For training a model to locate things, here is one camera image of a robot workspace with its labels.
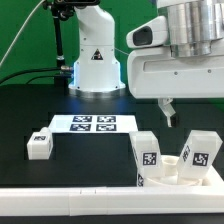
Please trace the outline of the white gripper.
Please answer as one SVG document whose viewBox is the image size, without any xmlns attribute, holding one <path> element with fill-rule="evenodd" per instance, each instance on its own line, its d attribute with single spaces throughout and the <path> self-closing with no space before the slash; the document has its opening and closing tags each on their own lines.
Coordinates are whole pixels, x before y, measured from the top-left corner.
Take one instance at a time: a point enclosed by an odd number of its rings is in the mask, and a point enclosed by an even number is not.
<svg viewBox="0 0 224 224">
<path fill-rule="evenodd" d="M 135 98 L 159 98 L 167 125 L 177 125 L 172 98 L 224 97 L 224 46 L 213 44 L 212 53 L 199 57 L 172 58 L 170 49 L 134 50 L 127 61 L 128 84 Z"/>
</svg>

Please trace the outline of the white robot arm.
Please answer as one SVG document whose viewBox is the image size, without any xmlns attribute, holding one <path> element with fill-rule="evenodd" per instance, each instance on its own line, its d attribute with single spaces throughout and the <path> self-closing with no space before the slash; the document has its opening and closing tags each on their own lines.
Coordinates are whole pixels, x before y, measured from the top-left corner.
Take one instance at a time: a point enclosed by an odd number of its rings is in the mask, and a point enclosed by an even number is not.
<svg viewBox="0 0 224 224">
<path fill-rule="evenodd" d="M 156 0 L 157 17 L 126 36 L 128 83 L 115 58 L 115 23 L 98 6 L 76 8 L 80 54 L 70 91 L 83 97 L 124 89 L 156 99 L 170 127 L 175 98 L 224 98 L 224 0 Z"/>
</svg>

